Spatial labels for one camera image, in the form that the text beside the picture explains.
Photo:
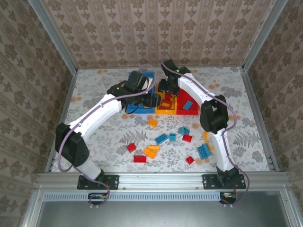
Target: metal bracket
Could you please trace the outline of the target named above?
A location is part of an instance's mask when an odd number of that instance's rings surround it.
[[[230,185],[230,187],[223,187],[218,179],[218,175],[217,174],[204,174],[202,175],[202,179],[203,179],[203,187],[205,190],[209,190],[209,189],[235,189],[235,186],[237,187],[237,189],[246,189],[246,184],[245,184],[245,180],[244,180],[244,176],[242,174],[239,175],[239,177],[237,177],[234,180],[234,184]]]
[[[117,190],[119,186],[119,175],[105,175],[103,183],[105,183],[110,190]],[[78,190],[106,190],[106,188],[98,183],[93,183],[80,175],[77,184]]]

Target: floral tablecloth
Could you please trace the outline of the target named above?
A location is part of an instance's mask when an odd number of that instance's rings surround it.
[[[137,69],[79,70],[73,91],[66,123],[70,123],[92,108],[113,84],[127,79],[128,73]],[[237,125],[229,132],[228,140],[236,164],[245,171],[269,171],[259,133],[255,124],[240,68],[190,68],[196,79],[215,94],[223,94],[237,113]],[[161,69],[156,69],[157,81],[165,78]],[[159,121],[156,128],[148,126],[148,120]],[[89,138],[87,146],[91,158],[106,172],[205,172],[216,171],[216,151],[208,159],[201,160],[197,147],[204,143],[200,116],[125,114],[124,110],[109,118]],[[233,116],[229,112],[229,122]],[[160,145],[155,159],[147,163],[133,162],[134,155],[142,155],[155,138],[166,133],[178,133],[185,126],[190,129],[192,142],[184,142],[177,134],[176,141]],[[137,150],[129,153],[126,146],[135,143]],[[195,162],[189,165],[185,159],[192,156]],[[69,163],[62,158],[62,166]],[[52,171],[58,172],[57,156]]]

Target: blue lego brick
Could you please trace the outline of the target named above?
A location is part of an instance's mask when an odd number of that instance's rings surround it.
[[[150,78],[155,79],[155,73],[154,72],[141,72],[145,76],[148,76]],[[148,92],[148,93],[156,93],[155,86]],[[137,108],[136,105],[130,104],[127,106],[127,112],[130,113],[134,111]],[[154,114],[155,113],[155,108],[145,108],[143,105],[140,105],[138,109],[134,112],[134,114]]]
[[[181,127],[181,128],[179,128],[178,133],[181,135],[189,135],[189,129],[187,129],[185,127]]]
[[[170,140],[170,141],[176,141],[176,135],[175,135],[174,133],[171,133],[171,134],[169,135],[169,140]]]
[[[189,110],[193,102],[187,101],[183,107],[183,110]]]
[[[160,135],[159,137],[157,137],[157,138],[155,139],[155,141],[156,141],[156,143],[159,145],[159,144],[163,143],[163,142],[164,142],[165,140],[167,140],[167,139],[168,139],[167,135],[162,134],[162,135]]]
[[[199,153],[199,156],[201,159],[206,159],[212,154],[206,143],[204,143],[202,146],[198,147],[197,150],[198,150],[198,153]]]

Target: white table surface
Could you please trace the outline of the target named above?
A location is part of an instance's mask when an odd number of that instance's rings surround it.
[[[65,123],[70,123],[92,108],[106,93],[107,89],[127,79],[128,73],[137,69],[79,70]],[[255,124],[250,103],[242,81],[240,68],[190,68],[197,80],[215,94],[223,94],[237,113],[237,125],[228,132],[229,145],[235,163],[244,171],[269,171],[265,152]],[[156,69],[157,81],[165,78],[161,69]],[[156,128],[147,121],[158,120]],[[204,143],[200,115],[155,115],[125,114],[124,110],[115,114],[101,125],[89,138],[87,146],[91,158],[105,172],[207,172],[216,171],[216,151],[205,160],[199,158],[197,147]],[[178,133],[179,127],[190,129],[192,142],[182,141],[177,134],[176,141],[160,145],[155,159],[147,158],[147,163],[133,162],[134,155],[143,155],[147,145],[156,144],[155,138],[163,133]],[[137,150],[129,153],[126,146],[134,142]],[[192,156],[195,162],[187,164],[185,159]],[[63,168],[69,163],[62,158]],[[57,154],[52,167],[58,172]]]

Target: patterned wallpaper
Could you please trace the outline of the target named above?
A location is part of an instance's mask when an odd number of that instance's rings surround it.
[[[274,0],[42,0],[78,68],[241,65]]]
[[[0,226],[18,226],[44,172],[71,75],[27,3],[0,1]]]
[[[289,0],[249,69],[282,171],[303,207],[303,1]]]

